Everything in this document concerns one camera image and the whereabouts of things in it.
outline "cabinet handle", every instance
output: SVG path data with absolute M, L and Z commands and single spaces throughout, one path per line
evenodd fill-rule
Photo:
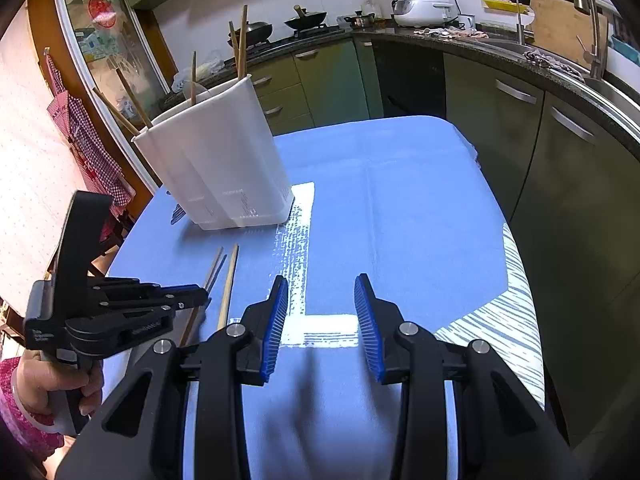
M 534 97 L 533 95 L 525 94 L 524 92 L 521 92 L 520 90 L 516 90 L 515 88 L 510 87 L 509 85 L 505 85 L 499 79 L 495 80 L 495 87 L 498 90 L 500 90 L 501 92 L 504 92 L 505 94 L 508 94 L 511 97 L 515 97 L 518 101 L 524 101 L 524 102 L 530 103 L 532 105 L 534 105 L 534 104 L 536 104 L 538 102 L 538 98 L 537 97 Z
M 267 77 L 258 79 L 257 81 L 254 81 L 254 88 L 258 86 L 266 85 L 272 79 L 273 79 L 273 76 L 270 76 L 270 75 L 268 75 Z
M 318 50 L 310 50 L 309 52 L 303 52 L 302 54 L 296 54 L 298 59 L 304 59 L 305 57 L 315 56 L 318 53 Z
M 585 130 L 580 124 L 574 123 L 569 117 L 561 113 L 556 107 L 551 108 L 551 116 L 571 133 L 591 144 L 596 144 L 597 137 Z
M 283 108 L 284 108 L 284 107 L 282 107 L 282 106 L 276 106 L 275 108 L 272 108 L 271 110 L 267 110 L 267 111 L 264 113 L 264 116 L 265 116 L 265 117 L 270 117 L 270 116 L 272 116 L 272 115 L 275 115 L 275 114 L 277 114 L 277 113 L 281 112 Z

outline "kitchen faucet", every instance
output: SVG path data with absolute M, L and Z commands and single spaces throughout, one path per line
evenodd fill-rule
M 516 9 L 518 15 L 518 25 L 516 28 L 518 33 L 518 44 L 524 45 L 524 27 L 522 26 L 522 19 L 520 17 L 520 0 L 516 0 Z
M 605 69 L 602 46 L 600 44 L 600 20 L 598 19 L 598 6 L 596 0 L 574 0 L 575 9 L 581 13 L 591 16 L 591 29 L 593 31 L 593 44 L 591 50 L 587 50 L 584 43 L 577 36 L 580 45 L 584 50 L 584 60 L 591 65 L 590 76 L 594 79 L 602 79 Z

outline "wooden chopstick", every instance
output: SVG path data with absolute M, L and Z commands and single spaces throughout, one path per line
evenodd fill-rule
M 238 80 L 246 76 L 246 14 L 248 7 L 242 6 L 242 22 L 240 23 L 240 45 L 238 46 Z
M 104 96 L 104 94 L 100 92 L 96 87 L 94 87 L 94 94 L 96 94 L 100 98 L 100 101 L 105 104 L 105 106 L 114 115 L 114 117 L 122 123 L 122 126 L 124 126 L 131 135 L 138 136 L 140 134 L 136 127 L 131 124 L 129 120 L 123 114 L 121 114 L 120 111 L 114 105 L 112 105 Z
M 204 284 L 202 285 L 202 288 L 206 289 L 207 292 L 211 292 L 211 289 L 213 288 L 214 283 L 216 283 L 216 279 L 220 272 L 220 269 L 218 268 L 218 263 L 220 261 L 221 255 L 222 255 L 222 247 L 218 249 L 218 252 L 216 253 L 216 257 L 213 259 L 211 268 L 209 269 L 209 272 L 207 272 L 207 277 L 205 278 Z M 193 329 L 193 325 L 196 321 L 196 318 L 200 313 L 200 309 L 201 307 L 196 307 L 191 309 L 189 319 L 187 320 L 187 325 L 184 327 L 184 331 L 182 332 L 182 336 L 180 337 L 180 344 L 178 346 L 180 347 L 185 346 L 188 343 L 189 338 L 191 336 L 191 330 Z
M 138 112 L 140 119 L 142 119 L 142 122 L 145 123 L 145 126 L 147 128 L 151 128 L 153 126 L 153 124 L 151 123 L 151 119 L 149 119 L 149 116 L 146 114 L 145 109 L 142 107 L 142 104 L 140 104 L 140 101 L 138 101 L 138 98 L 133 93 L 133 90 L 131 89 L 131 86 L 129 86 L 129 83 L 127 82 L 127 80 L 124 79 L 124 74 L 122 73 L 122 70 L 117 68 L 116 74 L 118 74 L 118 78 L 120 79 L 122 86 L 124 86 L 124 89 L 127 92 L 129 99 L 131 99 L 131 102 L 133 103 L 133 107 Z
M 191 106 L 196 104 L 196 51 L 193 51 L 191 61 Z
M 229 22 L 229 32 L 231 33 L 231 46 L 234 48 L 234 59 L 236 60 L 236 70 L 240 68 L 238 65 L 238 37 L 236 36 L 236 28 L 234 22 Z
M 218 315 L 218 328 L 226 326 L 226 320 L 229 316 L 229 303 L 231 302 L 231 288 L 234 285 L 234 274 L 236 273 L 236 262 L 238 261 L 238 244 L 234 244 L 229 258 L 229 269 L 226 272 L 225 288 L 222 292 L 222 301 L 220 302 L 220 314 Z

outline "white rice cooker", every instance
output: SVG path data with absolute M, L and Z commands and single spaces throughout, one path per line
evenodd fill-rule
M 394 17 L 403 27 L 442 25 L 458 16 L 455 4 L 449 0 L 396 0 Z

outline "human hand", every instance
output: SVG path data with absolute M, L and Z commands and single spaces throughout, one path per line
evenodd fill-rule
M 80 388 L 82 415 L 91 415 L 102 403 L 102 361 L 94 361 L 89 373 L 60 363 L 42 361 L 37 350 L 25 350 L 16 368 L 16 391 L 28 412 L 49 415 L 49 393 Z

